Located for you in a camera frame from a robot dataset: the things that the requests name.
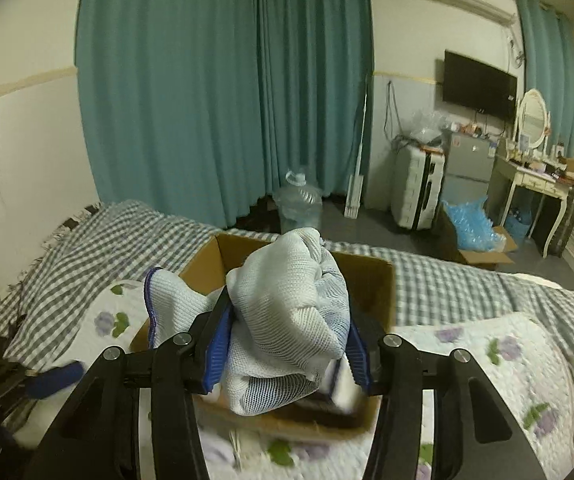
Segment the teal curtain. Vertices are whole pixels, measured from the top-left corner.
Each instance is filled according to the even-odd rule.
[[[266,174],[275,187],[305,168],[344,194],[373,72],[369,0],[256,1]]]
[[[574,29],[539,0],[516,0],[526,53],[525,89],[540,91],[551,111],[549,145],[574,156]]]
[[[369,0],[80,0],[100,198],[226,226],[294,166],[345,192],[371,51]]]
[[[218,226],[267,192],[254,0],[80,0],[75,62],[100,198]]]

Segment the mini fridge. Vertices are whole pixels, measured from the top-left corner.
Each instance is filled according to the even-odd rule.
[[[447,141],[440,199],[456,205],[486,197],[494,169],[496,144],[456,133],[448,136]]]

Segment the plastic water jug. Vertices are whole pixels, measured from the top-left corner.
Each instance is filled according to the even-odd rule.
[[[281,219],[281,232],[299,227],[314,227],[320,230],[323,210],[322,192],[307,183],[304,173],[288,171],[285,185],[273,194]]]

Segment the cardboard box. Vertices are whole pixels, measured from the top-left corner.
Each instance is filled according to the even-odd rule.
[[[574,158],[561,156],[558,160],[567,166],[566,170],[564,170],[564,176],[568,179],[574,180]]]
[[[518,245],[516,245],[516,242],[513,241],[513,238],[504,227],[496,226],[494,231],[506,237],[507,242],[502,252],[461,251],[458,248],[456,228],[451,223],[451,219],[449,219],[444,207],[440,206],[434,228],[434,233],[440,237],[438,241],[439,256],[448,262],[457,262],[487,270],[496,269],[498,264],[513,264],[513,260],[507,256],[507,253],[515,251]]]
[[[268,242],[222,233],[205,244],[187,264],[181,278],[196,292],[209,294],[225,285],[227,273],[242,266],[247,256]],[[371,256],[333,253],[347,282],[354,305],[377,319],[387,331],[395,323],[395,271],[390,262]],[[132,341],[132,350],[147,348],[149,322]],[[256,416],[232,413],[225,402],[212,404],[195,396],[199,418],[205,422],[216,417],[218,423],[275,434],[301,441],[345,440],[370,431],[378,410],[378,401],[369,397],[353,416],[314,412],[289,404]]]

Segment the black tv screen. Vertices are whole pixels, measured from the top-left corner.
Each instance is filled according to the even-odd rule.
[[[504,121],[513,121],[515,76],[470,57],[445,50],[442,99]]]

